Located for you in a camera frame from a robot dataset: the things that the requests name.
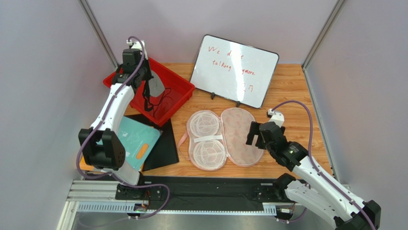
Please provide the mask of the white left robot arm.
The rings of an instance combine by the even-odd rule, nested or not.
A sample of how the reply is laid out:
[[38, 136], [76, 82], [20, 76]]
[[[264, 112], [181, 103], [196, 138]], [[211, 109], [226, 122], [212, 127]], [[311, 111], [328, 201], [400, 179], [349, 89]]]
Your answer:
[[122, 53], [123, 63], [111, 81], [108, 98], [96, 118], [87, 129], [79, 131], [80, 149], [77, 163], [105, 170], [127, 186], [137, 185], [140, 172], [125, 159], [125, 147], [119, 139], [119, 127], [127, 106], [143, 81], [151, 78], [151, 70], [145, 49], [128, 48]]

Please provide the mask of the floral mesh laundry bag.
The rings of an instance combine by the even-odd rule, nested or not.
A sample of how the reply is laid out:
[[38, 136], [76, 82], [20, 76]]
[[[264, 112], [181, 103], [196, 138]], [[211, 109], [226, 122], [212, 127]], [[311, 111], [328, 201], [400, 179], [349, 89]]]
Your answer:
[[241, 108], [228, 108], [221, 115], [210, 110], [194, 113], [186, 123], [186, 131], [177, 147], [189, 141], [188, 153], [178, 153], [204, 171], [221, 169], [227, 161], [240, 167], [257, 164], [264, 151], [247, 145], [247, 134], [254, 116]]

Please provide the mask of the grey black bra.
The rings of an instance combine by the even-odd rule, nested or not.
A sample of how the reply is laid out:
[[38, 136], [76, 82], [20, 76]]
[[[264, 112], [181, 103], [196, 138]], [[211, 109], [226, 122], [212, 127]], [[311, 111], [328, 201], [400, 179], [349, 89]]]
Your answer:
[[142, 91], [144, 110], [156, 118], [156, 113], [162, 107], [164, 100], [169, 98], [172, 89], [165, 87], [159, 75], [151, 70], [147, 71], [143, 80], [145, 81]]

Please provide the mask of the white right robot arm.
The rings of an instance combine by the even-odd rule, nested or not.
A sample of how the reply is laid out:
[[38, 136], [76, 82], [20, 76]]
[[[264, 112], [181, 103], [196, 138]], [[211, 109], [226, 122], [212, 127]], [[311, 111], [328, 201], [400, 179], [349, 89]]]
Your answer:
[[288, 141], [285, 128], [275, 122], [252, 122], [246, 144], [267, 150], [276, 162], [305, 180], [285, 173], [274, 183], [279, 199], [289, 199], [303, 205], [336, 230], [377, 230], [380, 227], [381, 208], [373, 200], [364, 201], [328, 172], [297, 142]]

